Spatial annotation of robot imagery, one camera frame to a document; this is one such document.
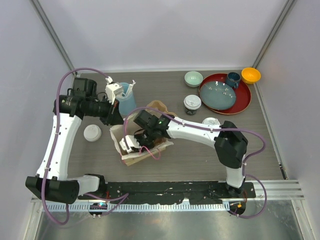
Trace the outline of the single white cup lid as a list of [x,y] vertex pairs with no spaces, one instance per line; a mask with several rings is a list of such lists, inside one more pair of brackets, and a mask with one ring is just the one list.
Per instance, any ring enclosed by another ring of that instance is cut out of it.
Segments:
[[189,110],[198,110],[201,105],[201,99],[194,94],[187,95],[183,100],[184,106]]

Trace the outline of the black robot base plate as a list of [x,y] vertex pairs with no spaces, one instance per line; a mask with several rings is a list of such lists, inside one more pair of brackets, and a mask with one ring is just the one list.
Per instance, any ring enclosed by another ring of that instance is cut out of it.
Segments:
[[91,193],[103,199],[115,199],[128,194],[124,204],[173,205],[188,199],[192,205],[221,203],[222,199],[256,197],[254,184],[245,182],[240,190],[219,181],[159,181],[159,182],[108,182],[102,191]]

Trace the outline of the pink kraft paper bag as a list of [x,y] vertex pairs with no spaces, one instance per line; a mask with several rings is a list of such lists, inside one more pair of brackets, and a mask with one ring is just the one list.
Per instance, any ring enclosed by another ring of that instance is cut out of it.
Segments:
[[162,138],[155,142],[155,146],[153,148],[143,146],[142,150],[138,149],[127,153],[123,150],[120,144],[123,137],[123,125],[112,126],[109,131],[111,139],[114,141],[115,149],[120,155],[120,161],[126,166],[131,166],[147,158],[159,160],[161,158],[161,153],[166,150],[167,147],[174,144],[167,138]]

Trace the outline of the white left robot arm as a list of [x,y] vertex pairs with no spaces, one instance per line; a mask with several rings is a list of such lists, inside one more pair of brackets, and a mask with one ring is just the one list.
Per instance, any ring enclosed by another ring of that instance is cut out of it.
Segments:
[[73,86],[54,102],[53,125],[45,156],[35,176],[27,177],[25,186],[40,200],[73,204],[79,196],[89,193],[100,200],[107,194],[103,175],[85,174],[68,178],[68,163],[76,133],[84,117],[97,117],[107,126],[122,125],[117,95],[123,87],[106,79],[102,99],[97,83],[88,78],[75,78]]

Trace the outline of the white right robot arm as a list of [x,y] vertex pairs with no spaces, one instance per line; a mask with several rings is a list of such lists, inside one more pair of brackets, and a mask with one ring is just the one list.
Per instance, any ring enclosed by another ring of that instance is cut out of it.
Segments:
[[243,161],[248,140],[232,122],[205,125],[173,115],[157,117],[146,110],[141,110],[133,122],[143,130],[134,137],[142,147],[152,148],[155,140],[167,138],[193,141],[213,148],[219,162],[226,167],[226,193],[233,198],[243,193]]

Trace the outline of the brown cardboard cup carrier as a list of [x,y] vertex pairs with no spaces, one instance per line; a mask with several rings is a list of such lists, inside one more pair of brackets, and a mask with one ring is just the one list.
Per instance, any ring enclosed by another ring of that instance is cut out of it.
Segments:
[[177,115],[174,113],[174,112],[170,112],[168,111],[168,108],[167,106],[160,100],[153,100],[151,101],[147,107],[150,107],[150,108],[153,108],[153,109],[157,109],[165,114],[168,114],[168,115],[172,115],[174,117],[177,117]]

